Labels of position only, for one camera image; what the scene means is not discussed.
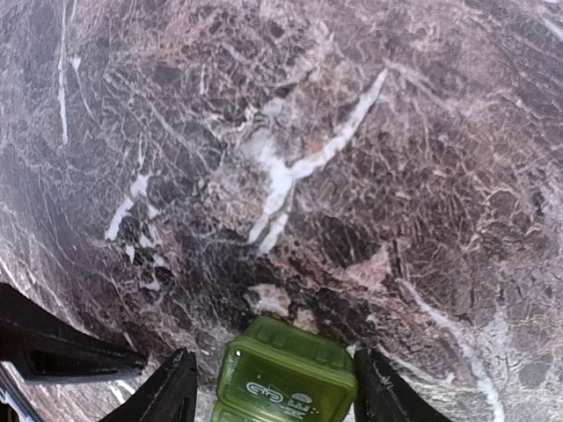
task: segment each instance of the black pointed object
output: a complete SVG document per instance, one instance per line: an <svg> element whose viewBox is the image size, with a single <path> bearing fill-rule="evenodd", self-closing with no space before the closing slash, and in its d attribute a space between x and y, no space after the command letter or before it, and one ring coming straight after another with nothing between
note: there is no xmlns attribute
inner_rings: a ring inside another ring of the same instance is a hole
<svg viewBox="0 0 563 422"><path fill-rule="evenodd" d="M355 354L357 422L451 422L420 397L375 350Z"/></svg>
<svg viewBox="0 0 563 422"><path fill-rule="evenodd" d="M178 349L126 403L99 422L193 422L196 398L195 356Z"/></svg>
<svg viewBox="0 0 563 422"><path fill-rule="evenodd" d="M15 288L0 283L0 360L28 382L99 382L137 376L140 353L75 330Z"/></svg>

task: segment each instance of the marble countertop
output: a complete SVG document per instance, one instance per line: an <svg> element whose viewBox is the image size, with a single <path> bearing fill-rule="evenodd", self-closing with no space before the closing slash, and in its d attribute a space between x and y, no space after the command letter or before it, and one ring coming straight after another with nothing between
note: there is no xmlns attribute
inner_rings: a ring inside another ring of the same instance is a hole
<svg viewBox="0 0 563 422"><path fill-rule="evenodd" d="M0 0L0 273L197 353L274 314L456 422L563 412L559 0ZM142 380L22 386L98 420Z"/></svg>

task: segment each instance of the green container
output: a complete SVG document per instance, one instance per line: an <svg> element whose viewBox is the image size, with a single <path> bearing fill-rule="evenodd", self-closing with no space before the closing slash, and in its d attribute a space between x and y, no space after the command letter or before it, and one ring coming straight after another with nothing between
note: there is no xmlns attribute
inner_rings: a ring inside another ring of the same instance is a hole
<svg viewBox="0 0 563 422"><path fill-rule="evenodd" d="M212 422L341 422L357 392L342 347L261 316L227 345Z"/></svg>

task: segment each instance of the marble surface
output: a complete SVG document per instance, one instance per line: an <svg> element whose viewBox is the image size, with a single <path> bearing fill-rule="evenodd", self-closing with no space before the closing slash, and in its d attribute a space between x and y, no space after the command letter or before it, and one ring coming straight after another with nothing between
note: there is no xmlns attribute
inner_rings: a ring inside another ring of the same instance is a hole
<svg viewBox="0 0 563 422"><path fill-rule="evenodd" d="M275 314L452 420L563 412L558 0L0 0L0 271L197 353ZM141 380L22 386L93 421Z"/></svg>

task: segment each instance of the green block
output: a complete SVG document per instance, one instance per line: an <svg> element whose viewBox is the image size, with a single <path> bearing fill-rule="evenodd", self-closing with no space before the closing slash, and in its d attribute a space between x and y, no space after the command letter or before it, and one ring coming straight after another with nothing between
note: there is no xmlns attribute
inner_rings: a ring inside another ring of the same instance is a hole
<svg viewBox="0 0 563 422"><path fill-rule="evenodd" d="M344 347L261 316L227 345L212 422L341 422L357 389Z"/></svg>

